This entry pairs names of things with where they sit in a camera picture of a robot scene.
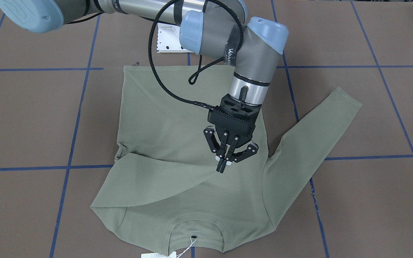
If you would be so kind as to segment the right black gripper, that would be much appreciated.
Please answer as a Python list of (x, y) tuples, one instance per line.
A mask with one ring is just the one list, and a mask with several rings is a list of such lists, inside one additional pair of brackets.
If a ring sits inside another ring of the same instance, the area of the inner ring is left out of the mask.
[[(217, 157), (217, 160), (224, 159), (225, 145), (217, 139), (217, 133), (222, 140), (225, 132), (234, 139), (239, 137), (237, 146), (242, 147), (251, 141), (255, 130), (255, 122), (261, 105), (247, 105), (244, 102), (236, 101), (229, 94), (226, 94), (218, 106), (215, 106), (208, 113), (208, 122), (213, 124), (215, 128), (205, 128), (203, 130), (206, 141), (212, 153)], [(241, 152), (231, 155), (231, 162), (239, 163), (248, 157), (257, 154), (258, 145), (249, 143), (246, 149)]]

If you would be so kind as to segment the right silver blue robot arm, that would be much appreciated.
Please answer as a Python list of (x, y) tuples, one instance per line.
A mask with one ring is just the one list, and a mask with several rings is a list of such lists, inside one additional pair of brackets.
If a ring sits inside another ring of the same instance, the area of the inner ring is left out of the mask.
[[(208, 109), (210, 127), (204, 130), (219, 170), (257, 154), (252, 141), (255, 122), (289, 36), (287, 26), (260, 17), (248, 17), (242, 0), (0, 0), (0, 9), (19, 27), (33, 33), (58, 30), (101, 14), (133, 14), (152, 21), (148, 39), (151, 70), (166, 93), (178, 101)], [(159, 23), (179, 27), (180, 45), (213, 62), (191, 75), (224, 62), (234, 67), (231, 89), (218, 106), (181, 98), (160, 80), (151, 54)]]

